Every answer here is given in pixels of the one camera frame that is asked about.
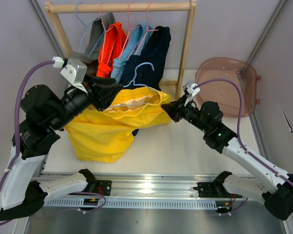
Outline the yellow shorts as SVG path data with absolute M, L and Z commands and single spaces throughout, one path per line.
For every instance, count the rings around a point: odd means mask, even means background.
M 133 131 L 171 122 L 162 109 L 171 96 L 147 87 L 124 89 L 100 112 L 90 106 L 65 126 L 76 157 L 114 163 L 134 141 Z

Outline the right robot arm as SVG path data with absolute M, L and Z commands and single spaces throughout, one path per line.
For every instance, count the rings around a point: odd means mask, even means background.
M 213 150 L 234 160 L 258 181 L 241 179 L 222 172 L 213 185 L 217 196 L 237 194 L 257 201 L 276 218 L 287 220 L 293 214 L 293 173 L 281 169 L 253 150 L 248 149 L 238 134 L 222 122 L 218 103 L 206 101 L 200 108 L 186 103 L 186 97 L 163 104 L 162 109 L 174 121 L 184 119 L 204 133 L 203 140 Z

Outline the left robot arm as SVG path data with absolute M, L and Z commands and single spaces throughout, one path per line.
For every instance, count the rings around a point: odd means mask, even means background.
M 92 78 L 84 87 L 84 91 L 69 87 L 59 98 L 48 86 L 36 85 L 21 100 L 20 109 L 26 118 L 18 123 L 19 131 L 12 139 L 13 165 L 0 184 L 0 224 L 31 216 L 58 197 L 79 192 L 91 195 L 97 191 L 97 179 L 87 169 L 49 182 L 32 180 L 52 145 L 59 140 L 57 131 L 62 131 L 89 106 L 98 111 L 107 109 L 123 88 L 113 78 Z

